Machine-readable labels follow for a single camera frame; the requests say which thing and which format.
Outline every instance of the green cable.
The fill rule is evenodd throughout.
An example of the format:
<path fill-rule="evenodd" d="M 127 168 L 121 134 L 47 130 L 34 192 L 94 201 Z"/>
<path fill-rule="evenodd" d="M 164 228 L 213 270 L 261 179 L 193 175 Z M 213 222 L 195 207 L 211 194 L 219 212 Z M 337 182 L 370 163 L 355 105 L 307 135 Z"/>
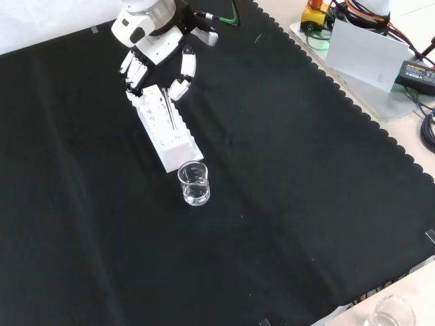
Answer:
<path fill-rule="evenodd" d="M 305 33 L 305 35 L 307 36 L 307 45 L 308 45 L 311 49 L 313 49 L 313 50 L 317 50 L 317 51 L 327 51 L 327 50 L 329 50 L 329 44 L 328 44 L 326 47 L 323 47 L 323 48 L 315 48 L 314 46 L 312 46 L 312 45 L 310 44 L 309 38 L 310 38 L 310 37 L 313 37 L 313 34 L 314 34 L 314 32 L 313 32 L 313 31 L 310 31 L 310 30 L 308 30 L 307 33 Z M 329 39 L 323 39 L 323 38 L 321 38 L 321 37 L 317 37 L 316 39 L 318 39 L 318 40 L 320 40 L 320 41 L 329 41 Z"/>
<path fill-rule="evenodd" d="M 232 12 L 234 14 L 234 18 L 233 19 L 227 19 L 227 18 L 219 18 L 219 20 L 221 22 L 226 22 L 227 24 L 231 24 L 231 25 L 238 25 L 239 24 L 239 14 L 237 13 L 237 7 L 236 4 L 234 3 L 234 0 L 232 1 Z"/>

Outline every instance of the white paper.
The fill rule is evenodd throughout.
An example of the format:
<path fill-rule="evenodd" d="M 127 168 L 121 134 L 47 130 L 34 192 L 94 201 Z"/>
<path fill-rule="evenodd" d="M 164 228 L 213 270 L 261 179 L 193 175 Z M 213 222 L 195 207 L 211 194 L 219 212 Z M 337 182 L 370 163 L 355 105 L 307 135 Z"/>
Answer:
<path fill-rule="evenodd" d="M 408 57 L 407 44 L 336 20 L 326 64 L 389 92 Z"/>

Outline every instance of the power adapter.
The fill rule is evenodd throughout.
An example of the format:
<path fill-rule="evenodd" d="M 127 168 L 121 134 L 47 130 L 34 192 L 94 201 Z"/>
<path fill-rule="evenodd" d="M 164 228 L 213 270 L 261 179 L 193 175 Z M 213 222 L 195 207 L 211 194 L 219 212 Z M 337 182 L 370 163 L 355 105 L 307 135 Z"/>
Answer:
<path fill-rule="evenodd" d="M 412 88 L 421 94 L 435 95 L 435 70 L 404 61 L 395 83 Z"/>

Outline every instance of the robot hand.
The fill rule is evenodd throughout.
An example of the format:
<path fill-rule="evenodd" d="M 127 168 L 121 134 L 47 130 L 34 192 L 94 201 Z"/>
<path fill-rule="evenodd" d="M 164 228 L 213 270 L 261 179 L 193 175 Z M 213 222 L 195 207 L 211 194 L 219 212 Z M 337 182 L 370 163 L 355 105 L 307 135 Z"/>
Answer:
<path fill-rule="evenodd" d="M 124 10 L 112 26 L 114 35 L 132 50 L 121 64 L 127 92 L 140 96 L 150 70 L 174 54 L 185 35 L 192 33 L 209 46 L 218 34 L 194 15 L 184 0 L 123 0 Z M 196 71 L 190 46 L 183 48 L 181 75 L 169 88 L 178 101 L 188 90 Z"/>

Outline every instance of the white wall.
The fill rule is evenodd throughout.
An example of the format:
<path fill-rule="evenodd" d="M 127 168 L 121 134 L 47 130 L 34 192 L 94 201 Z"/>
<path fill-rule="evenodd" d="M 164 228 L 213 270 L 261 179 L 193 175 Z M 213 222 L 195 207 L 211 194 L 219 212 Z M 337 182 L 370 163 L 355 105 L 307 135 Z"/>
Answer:
<path fill-rule="evenodd" d="M 120 0 L 0 0 L 0 54 L 107 22 Z"/>

